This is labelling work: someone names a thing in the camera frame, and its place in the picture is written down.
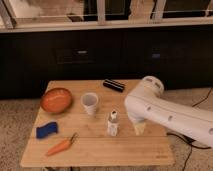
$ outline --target white bottle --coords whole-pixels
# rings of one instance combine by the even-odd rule
[[[116,136],[118,133],[118,112],[113,110],[108,118],[107,133],[111,136]]]

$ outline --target toy carrot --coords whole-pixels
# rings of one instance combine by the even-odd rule
[[[51,156],[53,154],[67,150],[68,148],[70,148],[70,146],[74,142],[74,138],[76,137],[77,137],[77,133],[74,133],[70,139],[63,140],[59,144],[56,144],[55,146],[53,146],[51,149],[47,151],[46,156]]]

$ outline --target wooden tabletop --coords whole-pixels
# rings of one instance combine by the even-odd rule
[[[74,102],[62,114],[52,115],[39,109],[38,116],[24,151],[23,167],[69,167],[69,166],[140,166],[171,165],[174,163],[169,141],[164,127],[146,121],[142,136],[136,136],[129,121],[124,98],[139,80],[119,80],[126,85],[119,93],[103,87],[103,80],[89,81],[51,81],[47,90],[64,87],[71,91]],[[80,97],[86,92],[95,92],[99,96],[96,117],[88,116],[80,103]],[[119,112],[119,132],[116,137],[107,134],[107,118],[116,109]],[[56,121],[59,133],[38,140],[36,127]],[[46,157],[47,150],[71,137],[74,132],[78,138],[70,149]]]

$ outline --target bowl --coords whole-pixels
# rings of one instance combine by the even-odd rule
[[[41,108],[49,113],[64,112],[72,103],[72,94],[65,88],[53,88],[48,90],[41,98]]]

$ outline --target white paper cup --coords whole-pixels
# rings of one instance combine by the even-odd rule
[[[88,115],[95,115],[98,106],[98,95],[96,93],[85,93],[81,96],[81,104]]]

